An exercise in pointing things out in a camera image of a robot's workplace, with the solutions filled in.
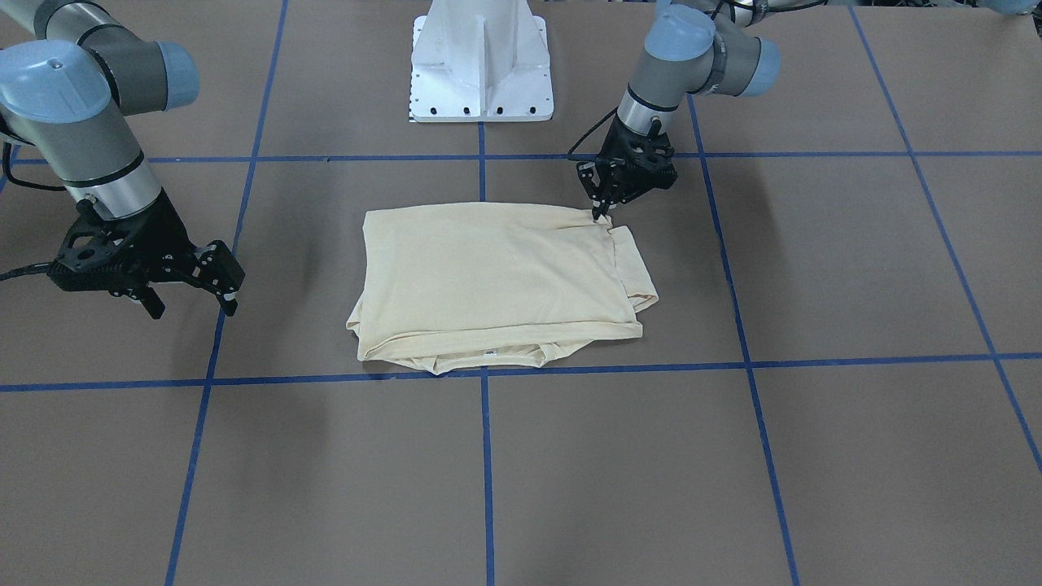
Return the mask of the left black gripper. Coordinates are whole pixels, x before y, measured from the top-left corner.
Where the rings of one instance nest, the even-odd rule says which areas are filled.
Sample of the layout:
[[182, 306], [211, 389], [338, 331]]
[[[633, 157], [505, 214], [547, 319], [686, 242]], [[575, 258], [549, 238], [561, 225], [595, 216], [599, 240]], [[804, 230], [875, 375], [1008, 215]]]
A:
[[576, 142], [577, 145], [607, 120], [602, 149], [592, 157], [577, 156], [576, 171], [592, 201], [592, 217], [599, 222], [615, 205], [626, 204], [648, 190], [666, 190], [677, 179], [674, 149], [662, 121], [652, 119], [647, 135], [632, 131], [616, 114], [606, 114]]

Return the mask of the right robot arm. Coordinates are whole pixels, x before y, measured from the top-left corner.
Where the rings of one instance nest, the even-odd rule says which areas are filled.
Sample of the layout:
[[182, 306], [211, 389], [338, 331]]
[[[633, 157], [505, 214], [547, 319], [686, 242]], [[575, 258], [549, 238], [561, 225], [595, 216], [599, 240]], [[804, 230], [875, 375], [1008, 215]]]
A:
[[147, 42], [94, 1], [4, 1], [34, 39], [2, 52], [2, 174], [11, 148], [38, 148], [77, 219], [54, 260], [4, 272], [45, 274], [64, 291], [105, 291], [166, 308], [156, 283], [183, 282], [237, 312], [245, 272], [220, 240], [199, 247], [147, 162], [127, 116], [193, 103], [199, 72], [187, 49]]

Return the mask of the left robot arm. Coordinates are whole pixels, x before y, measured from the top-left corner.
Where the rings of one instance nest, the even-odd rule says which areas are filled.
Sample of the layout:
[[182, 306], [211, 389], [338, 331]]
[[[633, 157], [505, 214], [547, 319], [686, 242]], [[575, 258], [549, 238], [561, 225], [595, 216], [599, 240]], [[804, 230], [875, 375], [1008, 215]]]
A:
[[812, 1], [659, 1], [618, 107], [602, 117], [607, 131], [596, 155], [578, 156], [577, 177], [594, 220], [677, 178], [668, 127], [685, 98], [755, 97], [777, 81], [782, 55], [745, 28], [767, 16], [810, 10]]

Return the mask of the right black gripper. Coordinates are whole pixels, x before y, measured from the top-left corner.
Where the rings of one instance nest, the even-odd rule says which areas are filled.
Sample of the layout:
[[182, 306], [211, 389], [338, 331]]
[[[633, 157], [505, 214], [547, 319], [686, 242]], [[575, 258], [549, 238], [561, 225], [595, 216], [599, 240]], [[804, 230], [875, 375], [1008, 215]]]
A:
[[198, 248], [166, 190], [132, 216], [104, 220], [90, 201], [76, 203], [79, 216], [63, 239], [47, 270], [64, 291], [130, 291], [153, 320], [166, 304], [150, 282], [187, 283], [208, 291], [223, 314], [238, 311], [237, 295], [246, 272], [224, 241]]

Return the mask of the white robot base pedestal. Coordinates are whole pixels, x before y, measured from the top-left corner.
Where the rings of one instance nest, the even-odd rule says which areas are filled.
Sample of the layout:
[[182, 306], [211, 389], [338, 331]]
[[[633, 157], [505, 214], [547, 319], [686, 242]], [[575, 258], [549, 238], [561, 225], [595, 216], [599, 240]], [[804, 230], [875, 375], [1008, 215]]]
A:
[[410, 82], [413, 122], [548, 121], [546, 22], [528, 1], [435, 1], [413, 22]]

